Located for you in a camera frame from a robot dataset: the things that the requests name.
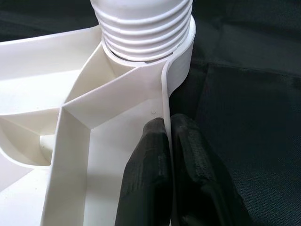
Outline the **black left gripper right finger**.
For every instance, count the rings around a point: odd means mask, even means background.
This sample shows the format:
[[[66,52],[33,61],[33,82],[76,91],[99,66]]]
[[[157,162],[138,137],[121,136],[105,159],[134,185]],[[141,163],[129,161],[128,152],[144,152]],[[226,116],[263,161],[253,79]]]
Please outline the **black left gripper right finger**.
[[[195,121],[171,117],[176,219],[181,226],[250,226],[252,219],[221,159]]]

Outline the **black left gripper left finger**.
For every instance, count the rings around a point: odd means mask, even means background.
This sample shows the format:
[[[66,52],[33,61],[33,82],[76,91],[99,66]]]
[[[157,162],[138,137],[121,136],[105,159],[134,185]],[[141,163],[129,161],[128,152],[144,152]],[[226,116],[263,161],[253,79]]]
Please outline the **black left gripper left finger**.
[[[171,157],[164,120],[145,124],[122,178],[118,226],[167,226],[171,219]]]

